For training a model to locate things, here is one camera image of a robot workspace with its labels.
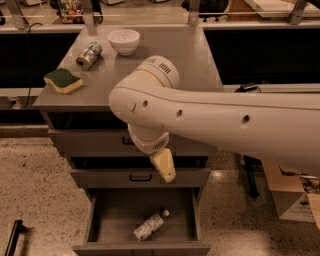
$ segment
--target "gray countertop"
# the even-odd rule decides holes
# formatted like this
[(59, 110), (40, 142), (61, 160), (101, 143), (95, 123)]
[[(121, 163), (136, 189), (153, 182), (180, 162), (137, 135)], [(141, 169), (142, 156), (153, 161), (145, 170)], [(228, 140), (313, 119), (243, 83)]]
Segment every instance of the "gray countertop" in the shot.
[[(83, 86), (63, 95), (56, 92), (53, 86), (46, 85), (34, 106), (43, 111), (108, 111), (108, 97), (112, 88), (142, 61), (153, 55), (161, 55), (176, 66), (181, 80), (179, 89), (213, 91), (222, 88), (201, 27), (127, 26), (137, 30), (141, 36), (137, 50), (130, 56), (118, 55), (107, 40), (108, 34), (119, 28), (100, 25), (95, 27), (94, 32), (84, 28), (59, 66), (81, 77)], [(81, 71), (76, 59), (93, 41), (102, 46), (103, 52), (90, 70)]]

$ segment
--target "gray cabinet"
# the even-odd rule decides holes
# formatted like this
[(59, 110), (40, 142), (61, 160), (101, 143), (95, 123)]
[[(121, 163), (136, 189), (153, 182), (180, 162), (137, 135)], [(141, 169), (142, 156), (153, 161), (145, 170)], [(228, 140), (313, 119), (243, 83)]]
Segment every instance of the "gray cabinet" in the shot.
[[(212, 90), (220, 79), (202, 28), (133, 28), (141, 43), (129, 57), (108, 45), (106, 35), (115, 27), (101, 25), (93, 34), (84, 29), (60, 65), (80, 76), (84, 86), (61, 95), (47, 85), (34, 103), (54, 146), (70, 163), (70, 175), (91, 200), (84, 243), (73, 250), (90, 256), (206, 255), (210, 245), (201, 242), (198, 205), (216, 148), (170, 135), (176, 178), (166, 183), (149, 156), (133, 145), (127, 125), (110, 111), (108, 95), (152, 55), (174, 61), (181, 89)], [(102, 56), (89, 71), (80, 71), (72, 60), (92, 41), (102, 45)], [(171, 213), (167, 223), (147, 241), (137, 241), (133, 230), (163, 208)]]

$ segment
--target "white bowl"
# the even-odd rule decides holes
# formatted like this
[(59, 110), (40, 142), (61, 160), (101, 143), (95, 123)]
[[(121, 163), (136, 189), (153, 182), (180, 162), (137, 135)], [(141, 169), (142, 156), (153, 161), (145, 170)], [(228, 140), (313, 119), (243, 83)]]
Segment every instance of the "white bowl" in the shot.
[(140, 34), (132, 29), (120, 29), (111, 32), (108, 40), (119, 54), (127, 56), (132, 54), (140, 42)]

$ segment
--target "speckled floor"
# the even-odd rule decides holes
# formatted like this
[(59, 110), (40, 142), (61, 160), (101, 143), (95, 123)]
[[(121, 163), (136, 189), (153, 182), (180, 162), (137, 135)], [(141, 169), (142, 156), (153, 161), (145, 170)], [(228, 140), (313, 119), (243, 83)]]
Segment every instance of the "speckled floor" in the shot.
[[(260, 196), (250, 198), (239, 163), (218, 150), (200, 203), (208, 256), (320, 255), (316, 225), (278, 219), (262, 170), (255, 172)], [(0, 255), (19, 218), (28, 231), (15, 256), (75, 255), (71, 247), (83, 242), (90, 203), (69, 168), (47, 137), (0, 138)]]

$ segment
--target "green sponge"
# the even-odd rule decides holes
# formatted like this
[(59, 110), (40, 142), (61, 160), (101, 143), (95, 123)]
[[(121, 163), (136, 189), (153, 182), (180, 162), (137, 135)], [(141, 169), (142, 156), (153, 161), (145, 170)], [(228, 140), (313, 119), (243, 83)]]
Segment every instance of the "green sponge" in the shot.
[(65, 68), (58, 68), (44, 76), (44, 81), (51, 84), (63, 94), (68, 94), (83, 85), (80, 77), (76, 77)]

